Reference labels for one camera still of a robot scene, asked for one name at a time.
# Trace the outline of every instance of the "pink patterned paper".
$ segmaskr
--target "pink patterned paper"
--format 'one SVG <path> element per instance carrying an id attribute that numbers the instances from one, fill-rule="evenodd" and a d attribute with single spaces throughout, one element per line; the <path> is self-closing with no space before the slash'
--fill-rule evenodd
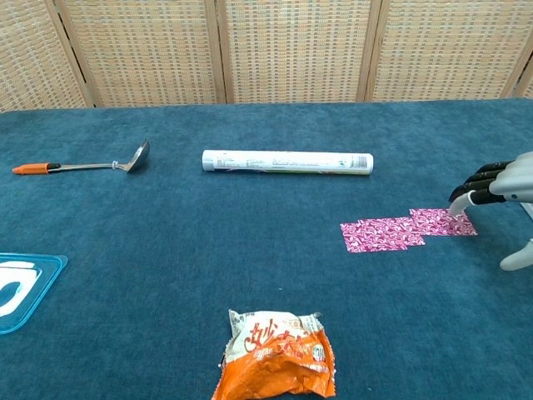
<path id="1" fill-rule="evenodd" d="M 445 208 L 409 210 L 416 229 L 424 236 L 475 236 L 477 231 L 463 212 L 452 217 Z"/>
<path id="2" fill-rule="evenodd" d="M 350 253 L 407 250 L 403 228 L 389 220 L 362 220 L 341 224 L 346 249 Z"/>
<path id="3" fill-rule="evenodd" d="M 406 246 L 426 244 L 418 232 L 413 220 L 409 217 L 361 219 L 362 231 L 367 234 L 380 234 L 391 240 L 399 241 Z"/>

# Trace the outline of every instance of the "snack bag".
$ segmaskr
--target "snack bag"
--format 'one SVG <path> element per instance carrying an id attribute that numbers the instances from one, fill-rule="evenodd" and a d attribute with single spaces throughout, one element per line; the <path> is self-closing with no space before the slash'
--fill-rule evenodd
<path id="1" fill-rule="evenodd" d="M 229 310 L 232 339 L 212 400 L 270 398 L 282 393 L 335 396 L 335 358 L 318 314 Z"/>

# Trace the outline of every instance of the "white icon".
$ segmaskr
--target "white icon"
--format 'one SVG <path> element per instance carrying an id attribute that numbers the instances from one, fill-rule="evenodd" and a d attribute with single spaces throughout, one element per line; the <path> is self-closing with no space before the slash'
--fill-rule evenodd
<path id="1" fill-rule="evenodd" d="M 13 313 L 30 293 L 37 281 L 37 271 L 31 269 L 35 264 L 24 261 L 7 261 L 0 263 L 0 290 L 9 283 L 18 283 L 15 295 L 0 307 L 0 317 Z"/>

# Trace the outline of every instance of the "tabletop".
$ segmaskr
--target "tabletop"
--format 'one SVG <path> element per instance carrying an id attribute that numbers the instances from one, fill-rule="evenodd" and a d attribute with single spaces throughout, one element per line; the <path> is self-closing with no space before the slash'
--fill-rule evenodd
<path id="1" fill-rule="evenodd" d="M 349 252 L 341 224 L 449 206 L 480 166 L 533 150 L 526 99 L 241 104 L 0 114 L 0 252 L 68 257 L 0 336 L 1 398 L 208 399 L 228 310 L 321 313 L 339 399 L 533 396 L 533 237 L 517 203 L 475 236 Z M 18 176 L 24 163 L 126 162 Z M 371 153 L 369 176 L 205 172 L 205 149 Z M 280 398 L 319 398 L 314 395 Z"/>

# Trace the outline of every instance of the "white tube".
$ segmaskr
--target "white tube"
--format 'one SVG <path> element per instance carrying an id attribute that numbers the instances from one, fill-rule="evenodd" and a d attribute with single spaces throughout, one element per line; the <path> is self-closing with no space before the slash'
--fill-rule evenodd
<path id="1" fill-rule="evenodd" d="M 343 173 L 370 175 L 374 157 L 350 152 L 253 152 L 205 150 L 204 171 L 250 170 L 264 173 Z"/>

